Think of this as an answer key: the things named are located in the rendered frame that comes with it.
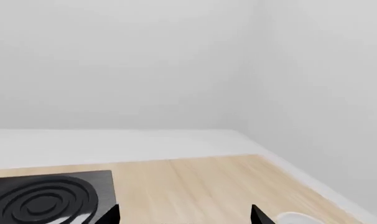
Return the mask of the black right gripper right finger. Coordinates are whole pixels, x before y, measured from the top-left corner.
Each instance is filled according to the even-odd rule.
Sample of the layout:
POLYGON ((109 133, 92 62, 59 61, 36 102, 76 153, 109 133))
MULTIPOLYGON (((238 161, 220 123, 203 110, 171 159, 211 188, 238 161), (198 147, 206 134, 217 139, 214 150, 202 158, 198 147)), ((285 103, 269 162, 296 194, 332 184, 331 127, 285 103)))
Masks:
POLYGON ((252 205, 251 224, 274 224, 274 222, 259 207, 252 205))

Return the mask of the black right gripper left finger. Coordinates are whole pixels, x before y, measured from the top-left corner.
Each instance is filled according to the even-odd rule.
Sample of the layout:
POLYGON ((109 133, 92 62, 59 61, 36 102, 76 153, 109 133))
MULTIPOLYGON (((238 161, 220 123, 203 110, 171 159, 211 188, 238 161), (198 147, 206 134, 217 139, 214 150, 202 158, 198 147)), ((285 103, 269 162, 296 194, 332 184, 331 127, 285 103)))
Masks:
POLYGON ((119 224, 120 223, 119 205, 111 207, 95 224, 119 224))

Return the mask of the grey stove top plate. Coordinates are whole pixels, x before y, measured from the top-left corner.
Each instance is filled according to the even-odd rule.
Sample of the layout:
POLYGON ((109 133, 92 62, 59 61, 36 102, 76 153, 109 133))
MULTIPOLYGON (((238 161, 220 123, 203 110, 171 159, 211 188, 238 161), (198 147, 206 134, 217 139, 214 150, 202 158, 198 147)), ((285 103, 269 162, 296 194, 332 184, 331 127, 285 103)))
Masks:
POLYGON ((0 188, 10 184, 17 184, 25 180, 56 175, 77 177, 89 182, 95 188, 98 195, 98 208, 95 216, 93 216, 89 224, 95 224, 95 222, 99 220, 99 218, 101 218, 101 216, 103 216, 111 207, 118 204, 116 202, 112 173, 109 170, 49 175, 27 175, 22 177, 0 177, 0 188))

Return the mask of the white round dish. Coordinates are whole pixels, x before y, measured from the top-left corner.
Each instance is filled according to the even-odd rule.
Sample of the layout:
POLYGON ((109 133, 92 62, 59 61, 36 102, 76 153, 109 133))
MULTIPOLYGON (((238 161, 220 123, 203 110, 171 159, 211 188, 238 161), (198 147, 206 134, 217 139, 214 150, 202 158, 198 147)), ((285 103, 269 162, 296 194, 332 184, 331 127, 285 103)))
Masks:
POLYGON ((325 224, 320 220, 299 212, 284 212, 276 217, 276 224, 325 224))

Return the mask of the black spiral stove burner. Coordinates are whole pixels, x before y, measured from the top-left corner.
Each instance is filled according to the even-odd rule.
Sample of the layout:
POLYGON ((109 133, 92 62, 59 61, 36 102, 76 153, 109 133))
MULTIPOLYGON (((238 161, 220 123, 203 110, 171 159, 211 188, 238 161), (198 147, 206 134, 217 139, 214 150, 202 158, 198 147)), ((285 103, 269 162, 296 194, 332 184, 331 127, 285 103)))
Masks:
POLYGON ((98 195, 87 181, 62 175, 0 188, 0 224, 89 224, 98 195))

